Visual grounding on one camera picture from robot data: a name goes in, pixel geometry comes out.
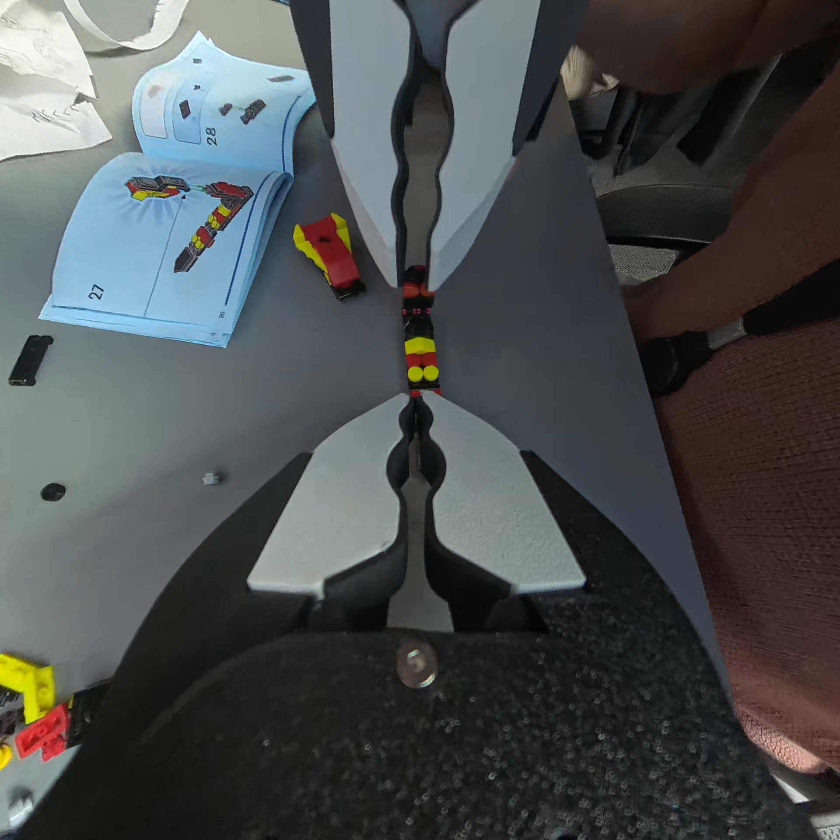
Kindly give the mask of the black long brick piece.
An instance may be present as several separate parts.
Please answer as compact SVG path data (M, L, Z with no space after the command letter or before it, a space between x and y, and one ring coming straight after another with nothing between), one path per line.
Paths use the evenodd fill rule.
M50 335L29 335L7 378L7 383L11 386L35 386L39 368L53 342L54 339Z

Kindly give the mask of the person's right forearm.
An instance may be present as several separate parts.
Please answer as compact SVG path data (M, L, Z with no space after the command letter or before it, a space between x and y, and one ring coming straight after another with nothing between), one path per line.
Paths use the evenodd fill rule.
M838 1L592 1L575 44L626 87L709 85L838 33Z

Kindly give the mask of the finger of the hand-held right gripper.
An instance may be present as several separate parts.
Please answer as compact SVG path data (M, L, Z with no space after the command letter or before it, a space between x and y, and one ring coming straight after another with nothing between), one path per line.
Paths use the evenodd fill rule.
M413 30L393 1L330 1L332 150L360 235L385 281L400 283L404 160L396 109L413 63Z
M474 244L514 163L513 133L540 1L480 1L451 25L443 67L451 138L437 174L429 287Z

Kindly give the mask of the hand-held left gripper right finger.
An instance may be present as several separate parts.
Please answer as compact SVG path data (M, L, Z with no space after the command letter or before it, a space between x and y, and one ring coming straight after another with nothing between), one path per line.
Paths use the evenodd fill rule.
M431 498L444 550L513 594L576 590L585 574L518 447L483 419L428 392L430 438L444 461Z

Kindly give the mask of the black mesh office chair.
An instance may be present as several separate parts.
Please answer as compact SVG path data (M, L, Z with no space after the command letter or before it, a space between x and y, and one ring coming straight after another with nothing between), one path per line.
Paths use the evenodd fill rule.
M815 55L668 95L620 86L609 112L574 106L607 241L697 250L719 235L748 168L818 86Z

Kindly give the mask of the blue instruction booklet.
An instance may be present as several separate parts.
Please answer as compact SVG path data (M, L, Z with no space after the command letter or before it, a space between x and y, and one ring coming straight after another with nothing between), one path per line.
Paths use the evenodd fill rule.
M89 181L40 318L225 348L293 183L305 70L197 33L132 98L139 153Z

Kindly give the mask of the red brick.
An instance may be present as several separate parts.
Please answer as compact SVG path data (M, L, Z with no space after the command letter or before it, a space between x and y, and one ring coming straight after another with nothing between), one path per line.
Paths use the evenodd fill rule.
M61 755L68 746L70 712L61 703L14 736L17 757L25 760L38 754L42 763Z

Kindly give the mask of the grey desk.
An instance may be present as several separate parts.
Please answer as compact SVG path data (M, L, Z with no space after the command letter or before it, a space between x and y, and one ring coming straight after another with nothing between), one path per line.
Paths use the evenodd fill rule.
M568 109L557 103L502 190L479 242L444 288L456 336L447 380L455 401L532 449L633 540L672 587L722 676L726 668L664 447L633 347ZM139 723L130 702L154 700L145 659L186 669L179 695L232 652L219 643L279 635L279 618L245 608L243 637L222 611L207 625L137 636L153 597L186 556L265 481L351 415L400 388L397 318L374 270L358 304L330 302L292 268L295 212L347 204L317 116L305 121L301 163L229 350L46 325L56 347L35 388L2 385L2 648L59 665L63 686L96 681L122 658L130 683L21 831L21 838L209 838L176 828L147 794L96 792L127 754L111 736ZM203 486L207 471L224 475ZM39 492L67 488L59 501Z

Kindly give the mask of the red yellow black brick tail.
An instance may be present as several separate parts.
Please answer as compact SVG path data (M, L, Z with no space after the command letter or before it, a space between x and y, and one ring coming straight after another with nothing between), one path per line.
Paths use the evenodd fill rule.
M402 284L402 327L406 380L411 397L431 391L440 394L439 365L432 312L435 293L427 283L425 266L410 266Z

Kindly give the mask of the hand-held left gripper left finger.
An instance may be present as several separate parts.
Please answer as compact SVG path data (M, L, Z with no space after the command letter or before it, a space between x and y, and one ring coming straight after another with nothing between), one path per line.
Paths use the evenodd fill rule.
M406 567L413 403L406 394L357 416L313 450L247 583L252 591L391 594Z

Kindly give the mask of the crumpled white paper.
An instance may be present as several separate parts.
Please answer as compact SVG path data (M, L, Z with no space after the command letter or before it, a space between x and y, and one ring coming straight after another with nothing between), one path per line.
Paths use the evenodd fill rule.
M1 3L1 160L109 142L88 58L67 17L33 2Z

